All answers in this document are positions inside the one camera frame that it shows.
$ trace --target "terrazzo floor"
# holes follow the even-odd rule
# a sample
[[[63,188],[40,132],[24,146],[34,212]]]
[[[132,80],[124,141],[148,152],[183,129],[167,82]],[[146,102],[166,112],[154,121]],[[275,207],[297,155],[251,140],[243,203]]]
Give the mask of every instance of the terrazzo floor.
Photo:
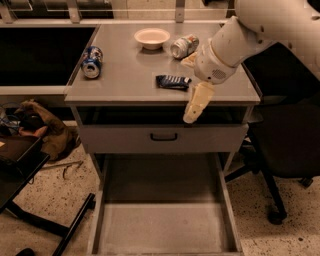
[[[95,193],[99,183],[82,145],[59,164],[78,160],[84,163],[68,168],[64,177],[63,167],[41,170],[15,202],[24,210],[70,225],[87,195]],[[240,160],[235,160],[232,168],[239,163]],[[273,201],[261,174],[248,173],[227,185],[244,255],[320,255],[320,180],[315,178],[308,189],[297,180],[277,179],[277,183],[289,213],[280,226],[266,219]],[[93,211],[89,210],[63,255],[86,255],[92,217]],[[52,255],[60,241],[60,237],[25,224],[9,212],[0,215],[0,237],[2,256],[14,256],[26,247],[32,248],[37,256]]]

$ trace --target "open drawer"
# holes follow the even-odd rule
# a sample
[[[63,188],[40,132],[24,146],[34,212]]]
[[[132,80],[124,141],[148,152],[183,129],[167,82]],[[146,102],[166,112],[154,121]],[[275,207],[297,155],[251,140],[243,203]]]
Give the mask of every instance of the open drawer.
[[[88,255],[243,255],[216,154],[96,158]]]

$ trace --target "crushed can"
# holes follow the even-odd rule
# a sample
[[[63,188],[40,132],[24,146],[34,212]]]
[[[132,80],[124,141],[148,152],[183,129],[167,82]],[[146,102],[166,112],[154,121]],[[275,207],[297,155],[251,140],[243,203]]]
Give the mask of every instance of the crushed can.
[[[193,53],[199,45],[199,38],[193,34],[183,36],[172,43],[171,54],[176,59],[183,59]]]
[[[82,55],[81,69],[88,78],[96,78],[101,73],[103,53],[100,48],[90,46]]]

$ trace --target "black office chair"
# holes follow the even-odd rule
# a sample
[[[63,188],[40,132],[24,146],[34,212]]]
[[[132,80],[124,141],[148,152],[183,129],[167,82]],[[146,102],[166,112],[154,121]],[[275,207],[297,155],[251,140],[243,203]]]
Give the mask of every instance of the black office chair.
[[[274,176],[302,178],[305,186],[312,177],[320,176],[320,107],[310,103],[320,83],[279,44],[245,65],[264,95],[286,97],[256,108],[262,119],[249,122],[250,143],[244,141],[239,151],[244,155],[244,166],[225,179],[229,182],[249,171],[261,171],[278,208],[278,212],[269,213],[269,221],[281,224],[287,212]]]

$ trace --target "black chair base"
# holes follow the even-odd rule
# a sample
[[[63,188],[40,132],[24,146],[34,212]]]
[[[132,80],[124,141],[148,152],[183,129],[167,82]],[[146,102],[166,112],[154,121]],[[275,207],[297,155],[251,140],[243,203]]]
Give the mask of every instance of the black chair base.
[[[244,158],[244,166],[237,169],[236,171],[228,174],[225,176],[225,181],[229,182],[232,181],[248,172],[252,172],[253,174],[258,174],[259,171],[262,172],[264,179],[267,183],[269,191],[273,197],[273,200],[276,204],[278,211],[271,210],[268,213],[268,220],[270,223],[274,225],[281,225],[282,221],[287,218],[287,212],[285,210],[283,201],[281,199],[278,187],[276,182],[271,174],[261,168],[262,164],[258,159],[257,154],[255,151],[250,147],[246,141],[243,143],[242,147],[240,148],[239,152],[245,156]]]

